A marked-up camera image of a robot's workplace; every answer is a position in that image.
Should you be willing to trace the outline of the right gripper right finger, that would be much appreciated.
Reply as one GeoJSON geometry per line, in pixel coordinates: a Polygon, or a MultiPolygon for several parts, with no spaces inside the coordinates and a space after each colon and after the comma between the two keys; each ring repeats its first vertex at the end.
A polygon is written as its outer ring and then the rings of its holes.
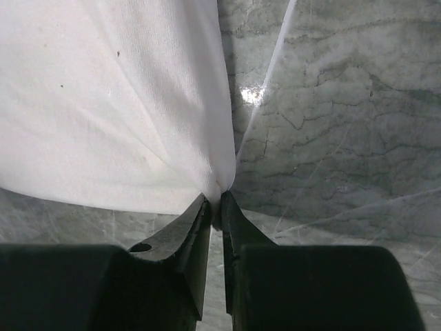
{"type": "Polygon", "coordinates": [[[278,245],[221,197],[226,310],[235,330],[423,330],[392,253],[370,245],[278,245]]]}

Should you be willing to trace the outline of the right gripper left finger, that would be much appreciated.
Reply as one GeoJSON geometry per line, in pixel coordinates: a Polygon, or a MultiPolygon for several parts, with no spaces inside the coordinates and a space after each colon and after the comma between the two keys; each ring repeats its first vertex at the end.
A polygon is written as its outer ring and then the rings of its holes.
{"type": "Polygon", "coordinates": [[[129,249],[1,246],[2,330],[194,330],[202,319],[211,208],[197,197],[129,249]]]}

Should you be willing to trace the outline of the white t shirt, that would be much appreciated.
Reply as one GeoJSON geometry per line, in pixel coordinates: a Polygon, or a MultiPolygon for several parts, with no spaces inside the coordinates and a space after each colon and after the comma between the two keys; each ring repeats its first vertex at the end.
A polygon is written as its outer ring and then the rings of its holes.
{"type": "Polygon", "coordinates": [[[1,2],[2,188],[217,212],[235,172],[215,1],[1,2]]]}

